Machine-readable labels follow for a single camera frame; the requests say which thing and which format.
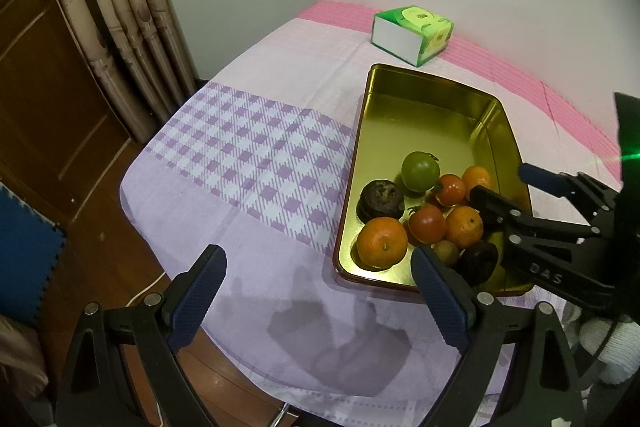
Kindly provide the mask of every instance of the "wooden floor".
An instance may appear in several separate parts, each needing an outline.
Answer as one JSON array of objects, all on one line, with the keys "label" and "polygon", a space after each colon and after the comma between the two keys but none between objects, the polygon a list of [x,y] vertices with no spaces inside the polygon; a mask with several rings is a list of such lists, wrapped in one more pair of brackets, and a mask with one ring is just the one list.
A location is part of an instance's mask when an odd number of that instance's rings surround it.
[{"label": "wooden floor", "polygon": [[[118,198],[120,181],[139,151],[138,145],[127,145],[66,230],[68,242],[47,287],[38,320],[53,391],[85,304],[97,301],[107,309],[122,307],[162,273],[150,248],[124,216]],[[153,290],[160,291],[168,283],[165,276]],[[126,355],[147,418],[159,425],[136,348],[127,346]],[[221,427],[265,427],[280,410],[282,402],[255,387],[202,330],[191,346],[180,351],[178,359]],[[295,418],[288,415],[280,426],[290,426]]]}]

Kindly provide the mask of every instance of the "tablecloth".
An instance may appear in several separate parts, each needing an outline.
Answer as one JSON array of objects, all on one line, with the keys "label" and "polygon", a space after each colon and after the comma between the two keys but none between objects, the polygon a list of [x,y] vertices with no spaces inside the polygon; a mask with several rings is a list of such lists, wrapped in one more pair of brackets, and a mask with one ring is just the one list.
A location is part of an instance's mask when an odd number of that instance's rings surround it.
[{"label": "tablecloth", "polygon": [[[353,408],[373,407],[390,425],[413,425],[458,353],[418,296],[348,283],[330,258],[367,72],[408,67],[369,43],[373,12],[318,3],[236,58],[149,143],[120,197],[170,277],[209,243],[225,249],[203,328],[255,383],[275,396],[273,386],[302,390],[301,407],[311,396],[338,423],[366,422]],[[611,140],[538,80],[456,37],[419,69],[494,94],[524,161],[619,186]],[[538,215],[582,222],[567,201],[531,196]],[[540,299],[561,311],[542,289],[508,301]],[[505,351],[489,394],[508,360]],[[352,413],[338,415],[340,404]]]}]

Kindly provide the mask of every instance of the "patterned curtain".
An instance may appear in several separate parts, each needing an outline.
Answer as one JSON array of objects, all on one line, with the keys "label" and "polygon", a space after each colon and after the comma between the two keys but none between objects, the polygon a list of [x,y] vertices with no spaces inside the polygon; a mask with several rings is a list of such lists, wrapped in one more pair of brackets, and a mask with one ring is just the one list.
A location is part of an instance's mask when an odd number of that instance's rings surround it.
[{"label": "patterned curtain", "polygon": [[135,139],[147,142],[195,92],[193,70],[167,1],[60,4],[112,107]]}]

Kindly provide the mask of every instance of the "blue gripper pad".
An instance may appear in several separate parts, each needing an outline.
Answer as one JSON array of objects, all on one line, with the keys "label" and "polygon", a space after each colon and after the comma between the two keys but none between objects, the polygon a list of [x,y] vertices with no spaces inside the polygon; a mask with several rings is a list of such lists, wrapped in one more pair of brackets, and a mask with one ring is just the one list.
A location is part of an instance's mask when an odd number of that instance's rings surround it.
[{"label": "blue gripper pad", "polygon": [[444,341],[463,354],[469,346],[468,330],[476,321],[471,288],[427,246],[414,250],[411,273]]},{"label": "blue gripper pad", "polygon": [[571,186],[564,176],[546,171],[530,163],[523,163],[518,168],[518,176],[527,185],[544,190],[556,198],[562,198],[571,193]]},{"label": "blue gripper pad", "polygon": [[167,288],[162,319],[169,327],[166,343],[174,354],[193,342],[225,275],[225,251],[209,245],[191,269],[178,274]]}]

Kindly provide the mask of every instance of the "metal screw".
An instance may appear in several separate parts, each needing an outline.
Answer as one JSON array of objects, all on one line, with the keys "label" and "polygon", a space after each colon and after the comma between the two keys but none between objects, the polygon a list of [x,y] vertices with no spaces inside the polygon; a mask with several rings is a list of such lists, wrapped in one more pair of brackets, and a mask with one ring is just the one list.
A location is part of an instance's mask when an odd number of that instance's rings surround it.
[{"label": "metal screw", "polygon": [[159,293],[149,293],[149,295],[145,297],[145,304],[147,306],[155,306],[161,299],[162,296]]},{"label": "metal screw", "polygon": [[480,292],[476,298],[478,299],[479,303],[484,304],[485,306],[494,303],[494,296],[491,295],[491,293]]},{"label": "metal screw", "polygon": [[554,307],[548,302],[538,303],[538,309],[545,315],[552,315],[554,313]]},{"label": "metal screw", "polygon": [[93,315],[100,309],[100,304],[97,302],[90,302],[87,306],[84,307],[84,313],[86,315]]}]

